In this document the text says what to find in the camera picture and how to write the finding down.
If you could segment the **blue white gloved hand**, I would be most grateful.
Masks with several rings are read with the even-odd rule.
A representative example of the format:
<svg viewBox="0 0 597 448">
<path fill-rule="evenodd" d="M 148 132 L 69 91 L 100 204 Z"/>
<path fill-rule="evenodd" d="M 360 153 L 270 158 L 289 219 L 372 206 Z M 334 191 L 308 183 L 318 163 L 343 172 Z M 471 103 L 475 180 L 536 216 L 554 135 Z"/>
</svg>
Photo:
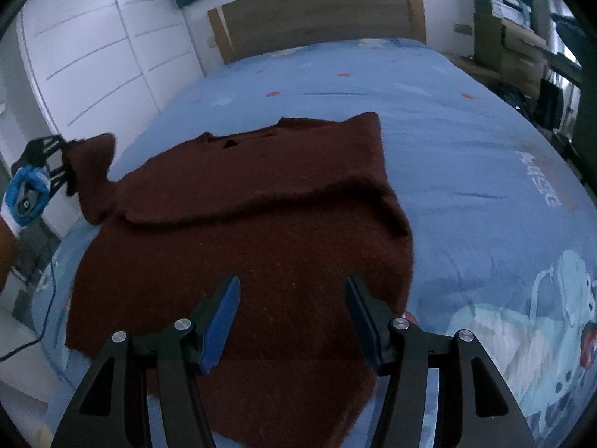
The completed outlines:
<svg viewBox="0 0 597 448">
<path fill-rule="evenodd" d="M 51 179 L 46 168 L 27 165 L 9 182 L 1 205 L 1 217 L 15 238 L 41 216 L 51 199 Z"/>
</svg>

